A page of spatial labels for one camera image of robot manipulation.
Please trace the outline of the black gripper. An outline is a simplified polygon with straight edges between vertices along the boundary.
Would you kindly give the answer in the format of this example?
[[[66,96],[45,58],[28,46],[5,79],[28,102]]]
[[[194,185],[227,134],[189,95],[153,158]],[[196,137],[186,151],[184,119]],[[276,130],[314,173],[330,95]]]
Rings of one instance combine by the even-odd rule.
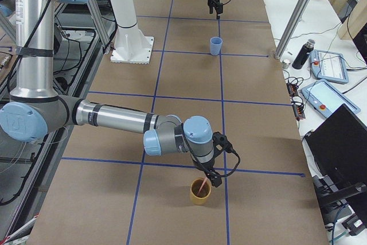
[[[194,166],[205,173],[207,178],[213,187],[219,187],[222,184],[222,177],[219,173],[214,171],[215,159],[211,158],[210,161],[200,162],[192,159]]]
[[[209,14],[213,14],[213,7],[216,11],[216,18],[220,19],[223,13],[223,3],[221,0],[208,0]]]

